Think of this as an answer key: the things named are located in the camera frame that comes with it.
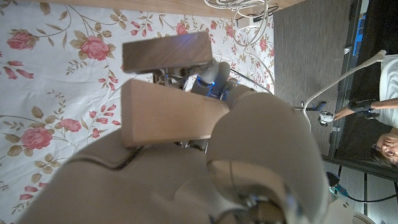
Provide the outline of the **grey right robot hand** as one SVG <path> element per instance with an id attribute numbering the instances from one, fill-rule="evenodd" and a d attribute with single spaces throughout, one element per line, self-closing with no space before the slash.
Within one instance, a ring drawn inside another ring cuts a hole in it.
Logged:
<path id="1" fill-rule="evenodd" d="M 320 223 L 327 180 L 307 120 L 272 94 L 224 101 L 131 79 L 120 129 L 71 156 L 20 223 Z"/>

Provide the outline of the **person's gloved hand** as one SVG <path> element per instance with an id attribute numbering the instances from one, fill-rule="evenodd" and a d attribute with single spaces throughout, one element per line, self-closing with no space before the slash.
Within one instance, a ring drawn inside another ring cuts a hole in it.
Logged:
<path id="1" fill-rule="evenodd" d="M 326 127 L 326 126 L 328 126 L 329 123 L 333 122 L 334 119 L 335 119 L 334 114 L 327 112 L 327 111 L 322 111 L 319 114 L 318 122 L 320 123 L 321 126 Z"/>

